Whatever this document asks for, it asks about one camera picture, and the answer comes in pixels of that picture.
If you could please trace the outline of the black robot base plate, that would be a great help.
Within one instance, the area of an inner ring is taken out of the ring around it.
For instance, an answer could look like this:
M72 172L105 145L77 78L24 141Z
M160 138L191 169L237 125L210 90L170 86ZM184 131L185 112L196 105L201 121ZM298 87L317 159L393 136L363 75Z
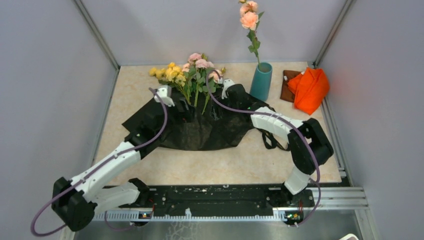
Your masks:
M311 190L293 195L282 183L230 185L151 185L134 203L122 209L150 208L155 217L265 217L274 208L303 211L313 207Z

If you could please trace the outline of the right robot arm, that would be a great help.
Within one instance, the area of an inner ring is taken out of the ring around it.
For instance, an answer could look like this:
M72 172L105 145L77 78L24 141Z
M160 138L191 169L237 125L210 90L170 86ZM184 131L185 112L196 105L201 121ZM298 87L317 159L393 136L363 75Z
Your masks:
M334 149L319 121L293 119L277 113L264 102L253 98L241 84L231 79L223 82L221 99L237 113L250 116L254 128L265 130L287 142L294 167L283 183L281 199L287 206L295 206L313 173L334 154Z

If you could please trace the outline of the yellow flower bunch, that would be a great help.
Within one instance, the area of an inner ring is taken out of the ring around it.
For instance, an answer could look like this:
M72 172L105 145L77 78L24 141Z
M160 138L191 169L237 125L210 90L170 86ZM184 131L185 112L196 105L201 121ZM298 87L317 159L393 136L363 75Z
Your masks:
M152 67L148 71L150 77L155 77L162 85L169 85L178 90L191 104L191 82L189 80L190 64L185 63L178 66L174 62L167 65L167 68Z

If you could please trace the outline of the black ribbon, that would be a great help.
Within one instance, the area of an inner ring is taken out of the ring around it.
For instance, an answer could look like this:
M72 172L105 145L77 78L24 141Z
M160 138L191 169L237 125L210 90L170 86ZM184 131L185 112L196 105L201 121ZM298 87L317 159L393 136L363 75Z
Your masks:
M260 128L257 130L261 132L262 141L266 149L271 150L278 148L282 151L290 151L290 145L287 144L287 147L283 147L283 145L276 140L272 133Z

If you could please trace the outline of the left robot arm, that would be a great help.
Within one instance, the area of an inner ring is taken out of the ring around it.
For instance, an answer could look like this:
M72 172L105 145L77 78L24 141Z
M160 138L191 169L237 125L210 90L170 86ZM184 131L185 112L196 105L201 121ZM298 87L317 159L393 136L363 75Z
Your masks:
M129 134L101 161L53 185L52 210L73 232L84 229L98 214L119 207L154 209L151 189L138 178L107 188L124 170L158 148L165 137L195 115L195 108L182 98L154 97L122 124Z

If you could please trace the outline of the pink flower bunch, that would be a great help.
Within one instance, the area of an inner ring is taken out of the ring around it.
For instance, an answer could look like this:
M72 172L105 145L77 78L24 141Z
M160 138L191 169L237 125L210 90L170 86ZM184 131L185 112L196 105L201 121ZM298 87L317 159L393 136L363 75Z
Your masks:
M194 107L200 106L200 99L204 97L202 106L202 114L205 113L210 93L215 93L220 87L220 79L224 76L227 69L225 67L219 69L208 60L205 54L192 53L187 63L182 67L182 73L185 80L181 83L183 95L189 104Z

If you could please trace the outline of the black wrapping paper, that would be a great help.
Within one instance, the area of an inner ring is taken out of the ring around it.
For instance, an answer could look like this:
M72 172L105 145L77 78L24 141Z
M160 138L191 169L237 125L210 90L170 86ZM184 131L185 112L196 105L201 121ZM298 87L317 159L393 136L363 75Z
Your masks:
M224 109L212 99L200 96L200 107L188 104L186 98L174 91L175 105L167 107L168 120L153 146L182 151L215 151L239 145L245 134L254 129L251 116ZM127 140L140 145L152 139L164 122L164 111L159 102L149 100L122 123L129 131Z

